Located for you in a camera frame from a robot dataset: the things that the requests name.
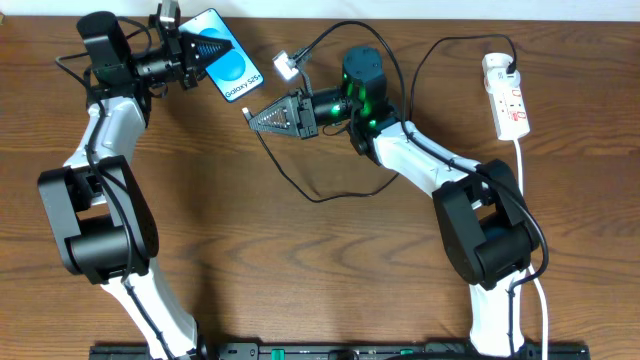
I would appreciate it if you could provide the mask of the blue Samsung smartphone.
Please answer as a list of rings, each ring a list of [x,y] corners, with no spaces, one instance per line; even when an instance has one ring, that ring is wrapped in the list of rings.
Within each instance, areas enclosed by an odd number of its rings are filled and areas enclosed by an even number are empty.
[[[235,102],[264,84],[264,76],[215,9],[201,12],[180,25],[179,30],[231,42],[233,48],[206,68],[227,102]]]

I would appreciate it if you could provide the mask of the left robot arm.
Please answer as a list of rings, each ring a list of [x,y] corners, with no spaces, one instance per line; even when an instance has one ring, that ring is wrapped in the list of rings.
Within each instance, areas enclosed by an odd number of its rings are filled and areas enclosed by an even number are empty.
[[[173,82],[196,87],[233,44],[183,31],[174,1],[135,24],[147,38],[142,51],[131,48],[125,23],[108,11],[78,20],[90,61],[78,76],[89,120],[73,155],[41,173],[37,187],[64,267],[111,294],[145,339],[141,345],[92,346],[91,358],[216,359],[219,352],[160,270],[157,226],[131,162],[153,100]]]

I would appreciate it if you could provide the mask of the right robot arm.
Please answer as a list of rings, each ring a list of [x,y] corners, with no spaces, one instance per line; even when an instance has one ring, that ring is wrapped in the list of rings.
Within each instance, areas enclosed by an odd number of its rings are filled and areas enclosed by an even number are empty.
[[[294,89],[259,113],[243,115],[256,134],[309,139],[344,123],[353,148],[406,178],[433,202],[444,251],[471,295],[470,342],[481,357],[514,359],[525,348],[520,288],[549,262],[548,244],[528,209],[521,176],[500,160],[468,159],[423,135],[387,96],[378,50],[343,58],[340,85]]]

